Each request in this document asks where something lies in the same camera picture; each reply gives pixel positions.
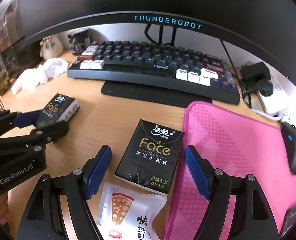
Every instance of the curved monitor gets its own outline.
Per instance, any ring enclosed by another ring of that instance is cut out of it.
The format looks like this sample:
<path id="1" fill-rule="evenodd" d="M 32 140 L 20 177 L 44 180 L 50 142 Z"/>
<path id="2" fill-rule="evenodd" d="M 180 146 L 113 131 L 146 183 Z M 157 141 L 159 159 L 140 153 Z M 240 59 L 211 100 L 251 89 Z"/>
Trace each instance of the curved monitor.
<path id="1" fill-rule="evenodd" d="M 245 49 L 296 85 L 293 0 L 19 0 L 19 8 L 29 43 L 89 25 L 175 26 Z"/>

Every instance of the crumpled tissue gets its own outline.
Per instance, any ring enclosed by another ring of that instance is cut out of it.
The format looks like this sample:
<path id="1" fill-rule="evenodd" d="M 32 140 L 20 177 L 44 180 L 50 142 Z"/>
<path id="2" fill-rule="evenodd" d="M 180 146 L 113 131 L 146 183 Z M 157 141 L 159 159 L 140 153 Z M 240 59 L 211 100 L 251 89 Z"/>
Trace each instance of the crumpled tissue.
<path id="1" fill-rule="evenodd" d="M 61 58 L 50 58 L 38 68 L 26 69 L 11 87 L 13 94 L 21 89 L 32 90 L 38 84 L 45 84 L 48 78 L 55 78 L 67 71 L 68 63 Z"/>

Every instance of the pizza illustration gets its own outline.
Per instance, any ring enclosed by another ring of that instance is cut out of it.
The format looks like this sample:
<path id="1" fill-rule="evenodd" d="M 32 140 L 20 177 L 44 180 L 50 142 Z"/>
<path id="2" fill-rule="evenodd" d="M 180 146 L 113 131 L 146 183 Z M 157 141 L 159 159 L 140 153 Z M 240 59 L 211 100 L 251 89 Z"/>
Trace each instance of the pizza illustration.
<path id="1" fill-rule="evenodd" d="M 134 198 L 125 194 L 112 193 L 111 209 L 114 225 L 120 225 L 123 222 L 133 201 Z"/>

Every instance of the food packet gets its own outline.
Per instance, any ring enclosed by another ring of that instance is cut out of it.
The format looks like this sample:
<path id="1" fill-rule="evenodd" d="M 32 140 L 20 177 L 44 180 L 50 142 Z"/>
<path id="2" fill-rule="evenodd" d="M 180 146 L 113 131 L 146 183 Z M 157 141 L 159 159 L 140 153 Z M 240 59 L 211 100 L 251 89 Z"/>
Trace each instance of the food packet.
<path id="1" fill-rule="evenodd" d="M 152 221 L 166 201 L 163 195 L 140 194 L 105 183 L 96 224 L 104 240 L 159 240 Z"/>

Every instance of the white cable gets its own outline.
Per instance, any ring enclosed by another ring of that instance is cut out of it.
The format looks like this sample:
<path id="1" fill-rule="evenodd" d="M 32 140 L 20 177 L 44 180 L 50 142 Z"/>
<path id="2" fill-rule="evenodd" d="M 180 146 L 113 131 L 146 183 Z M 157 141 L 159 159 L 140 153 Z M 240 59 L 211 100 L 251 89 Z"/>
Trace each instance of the white cable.
<path id="1" fill-rule="evenodd" d="M 250 110 L 253 111 L 253 112 L 255 112 L 256 114 L 259 114 L 259 115 L 261 115 L 263 117 L 266 117 L 266 118 L 268 118 L 270 120 L 273 120 L 273 121 L 280 121 L 283 118 L 283 113 L 284 113 L 284 111 L 279 111 L 278 112 L 278 116 L 275 117 L 275 116 L 271 116 L 269 114 L 266 114 L 266 113 L 264 113 L 262 111 L 259 111 L 257 109 L 252 109 L 251 108 Z"/>

